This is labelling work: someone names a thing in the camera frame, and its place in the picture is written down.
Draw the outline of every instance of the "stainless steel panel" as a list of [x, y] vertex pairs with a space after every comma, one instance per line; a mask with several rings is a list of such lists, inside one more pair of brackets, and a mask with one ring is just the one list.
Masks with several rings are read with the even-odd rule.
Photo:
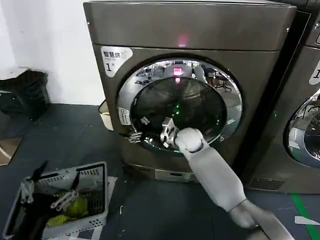
[[[139, 67], [163, 56], [188, 56], [213, 62], [218, 66], [223, 66], [223, 69], [227, 69], [235, 76], [241, 95], [244, 96], [242, 119], [239, 127], [230, 138], [223, 141], [219, 146], [215, 146], [223, 158], [231, 164], [265, 89], [279, 52], [189, 50], [188, 54], [186, 54], [186, 51], [182, 49], [139, 47], [132, 47], [131, 49], [133, 51], [132, 57], [122, 65], [113, 78], [110, 78], [105, 73], [101, 56], [101, 46], [94, 45], [97, 64], [114, 130], [122, 134], [127, 134], [126, 129], [119, 120], [116, 109], [117, 98], [122, 84], [131, 73]], [[159, 169], [175, 169], [181, 172], [188, 171], [189, 169], [188, 163], [181, 155], [168, 156], [158, 153], [155, 154], [154, 151], [144, 149], [139, 145], [129, 144], [126, 139], [121, 140], [120, 146], [124, 154], [124, 159], [131, 164], [139, 164], [147, 167], [158, 166]]]
[[214, 50], [279, 50], [296, 7], [252, 1], [84, 3], [98, 45]]
[[315, 184], [320, 181], [320, 169], [294, 160], [284, 142], [289, 121], [301, 105], [320, 88], [320, 83], [309, 84], [319, 60], [320, 49], [303, 47], [250, 159], [251, 162], [261, 161], [251, 182], [255, 179], [283, 181], [279, 192], [320, 194], [320, 188]]

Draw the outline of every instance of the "black object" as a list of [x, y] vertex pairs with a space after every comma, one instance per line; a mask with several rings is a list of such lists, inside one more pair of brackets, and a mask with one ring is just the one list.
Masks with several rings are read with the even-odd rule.
[[50, 218], [61, 214], [50, 208], [51, 204], [59, 198], [42, 193], [33, 194], [32, 204], [24, 204], [24, 216], [18, 232], [12, 240], [41, 240], [43, 231]]
[[0, 80], [0, 111], [9, 116], [25, 114], [38, 119], [48, 108], [46, 74], [27, 70], [16, 78]]

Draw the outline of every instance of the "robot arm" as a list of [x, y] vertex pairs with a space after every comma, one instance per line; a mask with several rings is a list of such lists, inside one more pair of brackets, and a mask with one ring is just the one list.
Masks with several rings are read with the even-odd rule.
[[160, 138], [164, 145], [180, 150], [212, 201], [228, 212], [236, 224], [254, 229], [248, 240], [294, 240], [273, 213], [247, 200], [238, 176], [198, 129], [178, 130], [168, 117], [162, 127]]

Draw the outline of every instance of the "laundry basket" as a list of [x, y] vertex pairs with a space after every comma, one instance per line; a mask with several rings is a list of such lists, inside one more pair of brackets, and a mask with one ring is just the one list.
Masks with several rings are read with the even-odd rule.
[[[88, 215], [59, 226], [46, 227], [43, 231], [42, 239], [73, 234], [106, 224], [108, 214], [108, 176], [105, 162], [45, 173], [34, 188], [40, 193], [50, 195], [63, 194], [63, 192], [70, 190], [77, 172], [80, 175], [79, 185], [76, 190], [87, 199]], [[20, 200], [21, 189], [18, 191], [4, 227], [2, 234], [4, 239], [10, 239], [15, 234], [23, 218], [24, 210], [20, 205]]]

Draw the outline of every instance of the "dark floor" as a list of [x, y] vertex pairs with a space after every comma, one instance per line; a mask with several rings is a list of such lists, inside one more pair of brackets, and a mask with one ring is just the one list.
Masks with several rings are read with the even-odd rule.
[[[44, 160], [49, 160], [48, 171], [106, 161], [109, 176], [119, 180], [101, 239], [245, 239], [246, 231], [215, 206], [200, 185], [141, 180], [124, 174], [115, 133], [104, 127], [97, 106], [52, 104], [33, 123], [25, 117], [0, 114], [0, 139], [14, 136], [24, 139], [10, 165], [0, 167], [0, 189], [4, 193], [0, 198], [1, 231], [20, 182]], [[259, 191], [246, 194], [256, 205], [272, 210], [297, 240], [311, 239], [304, 225], [294, 223], [299, 214], [290, 195]], [[303, 195], [301, 199], [310, 218], [320, 221], [320, 197]]]

